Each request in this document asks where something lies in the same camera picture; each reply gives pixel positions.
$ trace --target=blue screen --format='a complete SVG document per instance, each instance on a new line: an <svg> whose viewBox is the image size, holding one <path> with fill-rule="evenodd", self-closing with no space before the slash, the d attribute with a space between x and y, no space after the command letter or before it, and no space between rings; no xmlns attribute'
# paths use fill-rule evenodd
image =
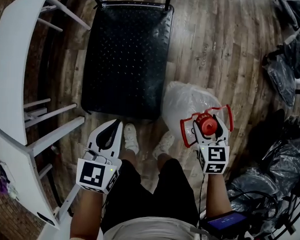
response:
<svg viewBox="0 0 300 240"><path fill-rule="evenodd" d="M243 221L246 218L247 217L243 216L242 214L235 212L224 217L211 220L208 223L218 230L223 230L231 225Z"/></svg>

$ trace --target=black chair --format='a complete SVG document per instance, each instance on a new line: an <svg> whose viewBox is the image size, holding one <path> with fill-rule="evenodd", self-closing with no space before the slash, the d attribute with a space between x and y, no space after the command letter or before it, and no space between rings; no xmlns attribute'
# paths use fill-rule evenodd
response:
<svg viewBox="0 0 300 240"><path fill-rule="evenodd" d="M142 1L95 0L82 108L155 120L160 116L174 9Z"/></svg>

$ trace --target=black shorts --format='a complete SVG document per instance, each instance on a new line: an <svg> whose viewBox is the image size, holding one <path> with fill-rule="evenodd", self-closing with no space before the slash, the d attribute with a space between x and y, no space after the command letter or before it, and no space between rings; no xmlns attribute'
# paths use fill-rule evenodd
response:
<svg viewBox="0 0 300 240"><path fill-rule="evenodd" d="M174 218L195 227L199 220L194 191L176 159L164 164L153 194L141 185L134 166L122 160L120 175L106 201L101 222L103 233L122 222L142 217Z"/></svg>

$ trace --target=wooden floor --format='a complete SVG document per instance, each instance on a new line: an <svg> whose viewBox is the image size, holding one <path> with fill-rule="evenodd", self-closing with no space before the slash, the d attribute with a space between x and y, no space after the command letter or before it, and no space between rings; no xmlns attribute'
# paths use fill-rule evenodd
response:
<svg viewBox="0 0 300 240"><path fill-rule="evenodd" d="M135 0L164 2L165 0ZM248 133L269 112L283 108L287 115L300 114L300 96L293 109L285 107L265 79L262 57L282 43L284 36L270 0L171 0L174 7L166 83L181 81L209 88L220 103L230 104L234 131L230 135L229 167L246 153ZM69 7L92 25L94 0L69 0ZM64 32L53 43L49 61L46 95L52 108L77 103L78 108L58 117L62 125L78 115L85 124L59 142L61 156L54 168L59 194L64 198L75 182L76 164L83 155L90 132L100 124L117 118L115 115L85 113L81 107L82 77L90 33L65 18ZM154 191L158 169L152 150L167 130L162 119L152 123L121 118L137 128L140 153L137 170L142 184ZM170 154L177 158L199 199L203 179L196 155L175 141Z"/></svg>

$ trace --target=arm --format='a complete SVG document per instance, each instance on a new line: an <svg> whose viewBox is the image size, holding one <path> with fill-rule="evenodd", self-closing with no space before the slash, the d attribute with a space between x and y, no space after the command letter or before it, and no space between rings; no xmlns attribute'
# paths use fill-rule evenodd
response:
<svg viewBox="0 0 300 240"><path fill-rule="evenodd" d="M102 194L83 190L79 207L72 218L70 238L97 239L101 223L102 202Z"/></svg>
<svg viewBox="0 0 300 240"><path fill-rule="evenodd" d="M209 174L206 191L206 216L214 217L231 211L224 176Z"/></svg>

